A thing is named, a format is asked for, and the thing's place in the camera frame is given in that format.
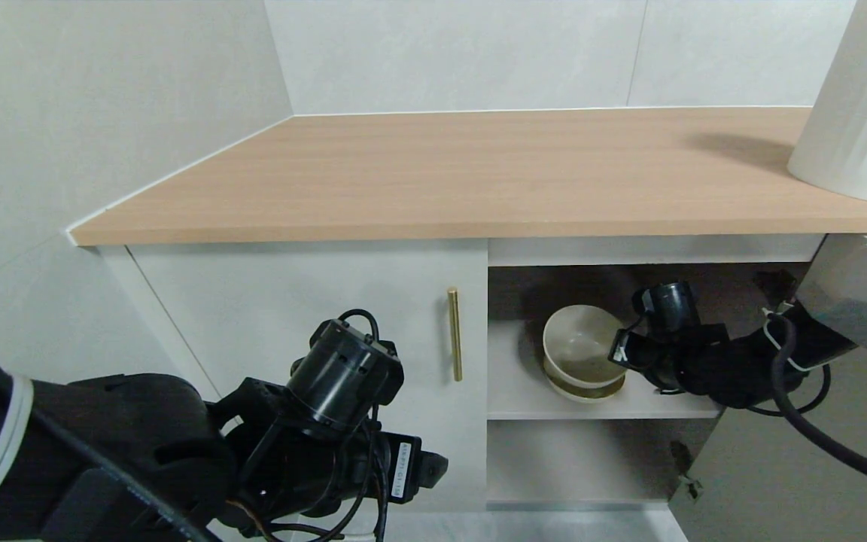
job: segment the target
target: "wall tile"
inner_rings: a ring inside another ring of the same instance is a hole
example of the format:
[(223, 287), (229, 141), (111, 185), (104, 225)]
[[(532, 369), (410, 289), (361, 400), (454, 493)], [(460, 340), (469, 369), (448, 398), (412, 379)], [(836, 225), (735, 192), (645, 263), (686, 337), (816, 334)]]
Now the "wall tile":
[(297, 114), (623, 105), (643, 0), (268, 0)]
[(812, 105), (853, 0), (649, 0), (629, 105)]
[(175, 373), (102, 258), (63, 236), (0, 268), (0, 364), (53, 382)]
[(0, 266), (288, 117), (261, 0), (0, 2)]

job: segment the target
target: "bowl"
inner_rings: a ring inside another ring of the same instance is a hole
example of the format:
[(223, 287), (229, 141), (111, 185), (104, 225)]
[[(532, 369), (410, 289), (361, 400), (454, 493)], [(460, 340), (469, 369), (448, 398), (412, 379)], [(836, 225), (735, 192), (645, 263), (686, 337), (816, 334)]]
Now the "bowl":
[(624, 375), (618, 378), (613, 383), (605, 385), (603, 388), (576, 388), (571, 384), (564, 382), (555, 382), (550, 376), (547, 377), (547, 382), (551, 388), (557, 392), (557, 395), (584, 404), (595, 404), (616, 394), (624, 385)]
[(598, 306), (565, 306), (544, 325), (544, 373), (566, 392), (615, 384), (626, 369), (608, 360), (608, 352), (622, 327), (619, 319)]

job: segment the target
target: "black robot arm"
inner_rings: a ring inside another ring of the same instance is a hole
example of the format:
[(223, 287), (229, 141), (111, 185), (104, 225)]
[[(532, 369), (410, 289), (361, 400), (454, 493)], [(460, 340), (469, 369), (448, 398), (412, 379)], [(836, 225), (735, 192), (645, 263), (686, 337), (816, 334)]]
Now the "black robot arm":
[[(643, 374), (665, 394), (708, 395), (732, 408), (751, 408), (773, 397), (771, 360), (785, 336), (780, 321), (767, 320), (750, 335), (730, 339), (725, 325), (702, 325), (688, 282), (638, 291), (634, 306), (646, 320), (647, 333), (635, 333), (633, 327), (619, 330), (611, 361)], [(810, 368), (856, 347), (798, 302), (788, 305), (784, 316), (799, 334), (784, 370), (786, 391), (798, 388)]]
[[(346, 320), (366, 317), (371, 333)], [(194, 528), (213, 519), (245, 536), (277, 531), (342, 539), (364, 498), (405, 504), (433, 488), (447, 459), (419, 437), (381, 431), (379, 406), (403, 384), (396, 347), (376, 336), (370, 313), (354, 309), (313, 333), (310, 351), (286, 385), (247, 378), (219, 402), (205, 403), (182, 379), (162, 374), (110, 376), (69, 385), (35, 381), (34, 409), (48, 412), (86, 442), (113, 454), (168, 498)], [(0, 429), (9, 397), (0, 392)], [(233, 421), (240, 423), (226, 436)], [(282, 525), (295, 513), (354, 507), (336, 528)], [(30, 423), (0, 486), (0, 540), (47, 542), (182, 541), (189, 538), (105, 470)]]

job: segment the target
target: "cabinet hinge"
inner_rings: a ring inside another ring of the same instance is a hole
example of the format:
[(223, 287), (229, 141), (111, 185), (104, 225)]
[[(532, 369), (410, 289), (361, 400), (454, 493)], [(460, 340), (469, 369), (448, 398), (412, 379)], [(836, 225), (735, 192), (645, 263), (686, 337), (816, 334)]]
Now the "cabinet hinge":
[(674, 465), (677, 466), (677, 479), (685, 485), (685, 490), (688, 491), (688, 497), (692, 501), (698, 501), (701, 495), (704, 494), (704, 486), (701, 481), (692, 478), (688, 471), (691, 470), (692, 463), (695, 462), (691, 456), (691, 450), (680, 440), (671, 441), (671, 456), (674, 457)]

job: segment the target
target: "open cabinet door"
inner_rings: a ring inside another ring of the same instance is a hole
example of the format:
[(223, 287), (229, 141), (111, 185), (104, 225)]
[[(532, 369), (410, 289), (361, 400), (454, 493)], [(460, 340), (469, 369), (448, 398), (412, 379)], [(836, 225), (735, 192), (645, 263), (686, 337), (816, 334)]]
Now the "open cabinet door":
[[(828, 399), (806, 418), (867, 455), (867, 351), (833, 361), (832, 375)], [(792, 394), (795, 404), (805, 404), (818, 382), (809, 377)], [(867, 542), (867, 477), (784, 419), (728, 409), (689, 477), (701, 490), (682, 483), (671, 512), (691, 542)]]

